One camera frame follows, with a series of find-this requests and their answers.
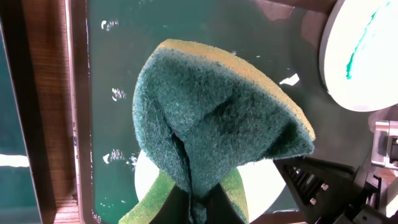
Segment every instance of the white plate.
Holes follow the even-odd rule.
[[[396,41],[380,42],[382,47],[378,48],[374,60],[370,63],[363,63],[366,60],[362,60],[360,66],[357,63],[358,69],[352,79],[346,77],[347,64],[365,27],[377,9],[387,2],[388,0],[338,0],[326,24],[320,47],[321,75],[329,94],[348,110],[374,111],[398,103],[398,54],[394,53],[398,50]],[[387,32],[397,37],[396,26],[391,28]]]
[[[278,198],[285,187],[272,160],[264,159],[239,166],[249,210],[249,222],[261,216]],[[135,185],[141,201],[159,174],[159,168],[141,150],[138,155]]]

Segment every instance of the screw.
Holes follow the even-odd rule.
[[[328,190],[329,185],[327,185],[327,184],[322,184],[321,188],[322,188],[322,190],[326,191],[326,190]]]
[[[315,198],[311,198],[310,203],[312,205],[315,205],[317,203],[317,200]]]

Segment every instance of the bolt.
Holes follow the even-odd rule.
[[[315,198],[311,198],[310,203],[312,205],[315,205],[317,203],[317,200]]]
[[[326,191],[326,190],[328,190],[329,185],[327,185],[327,184],[322,184],[321,188],[322,188],[322,190]]]

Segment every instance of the wooden floor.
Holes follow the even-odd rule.
[[[57,204],[56,223],[79,223],[64,0],[22,0],[45,144]],[[390,172],[383,175],[392,181]]]

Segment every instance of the glossy surface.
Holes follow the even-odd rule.
[[[318,46],[324,14],[260,0],[101,0],[90,1],[89,15],[97,221],[117,223],[138,202],[134,161],[140,149],[132,123],[132,97],[145,61],[169,38],[227,50],[276,83],[297,74],[297,82],[280,87],[303,109],[315,130],[314,157],[352,166],[367,158],[372,145],[369,113],[342,108],[322,87]],[[281,198],[288,203],[277,200],[280,207],[273,209],[292,208],[291,196]]]
[[[2,36],[0,36],[0,223],[40,223]]]

